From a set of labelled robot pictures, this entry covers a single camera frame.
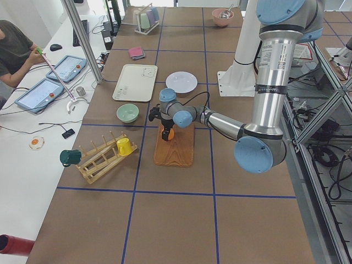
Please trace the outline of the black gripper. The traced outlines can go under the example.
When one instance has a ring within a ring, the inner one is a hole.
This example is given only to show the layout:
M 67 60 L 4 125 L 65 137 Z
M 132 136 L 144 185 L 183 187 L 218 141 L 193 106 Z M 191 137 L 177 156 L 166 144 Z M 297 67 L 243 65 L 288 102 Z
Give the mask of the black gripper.
M 173 128 L 174 122 L 173 119 L 161 119 L 161 123 L 163 125 L 163 130 L 162 130 L 162 140 L 168 141 L 169 140 L 169 131 Z

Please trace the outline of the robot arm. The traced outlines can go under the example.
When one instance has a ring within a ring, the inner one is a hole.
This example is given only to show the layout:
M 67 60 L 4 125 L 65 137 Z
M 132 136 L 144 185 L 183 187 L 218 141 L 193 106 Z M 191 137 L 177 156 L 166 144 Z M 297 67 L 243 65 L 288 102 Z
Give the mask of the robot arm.
M 159 94 L 157 118 L 167 140 L 173 126 L 198 121 L 236 141 L 234 157 L 242 169 L 263 173 L 284 161 L 287 148 L 279 127 L 297 43 L 318 39 L 323 30 L 324 1 L 258 1 L 262 52 L 251 122 L 244 124 L 205 106 L 185 106 L 170 88 Z

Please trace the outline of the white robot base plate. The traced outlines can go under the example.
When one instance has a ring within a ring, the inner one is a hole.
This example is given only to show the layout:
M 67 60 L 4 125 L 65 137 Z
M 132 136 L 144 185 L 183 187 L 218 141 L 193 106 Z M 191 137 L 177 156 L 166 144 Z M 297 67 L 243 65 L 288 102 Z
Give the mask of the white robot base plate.
M 254 97 L 255 74 L 253 71 L 218 71 L 218 89 L 221 97 Z

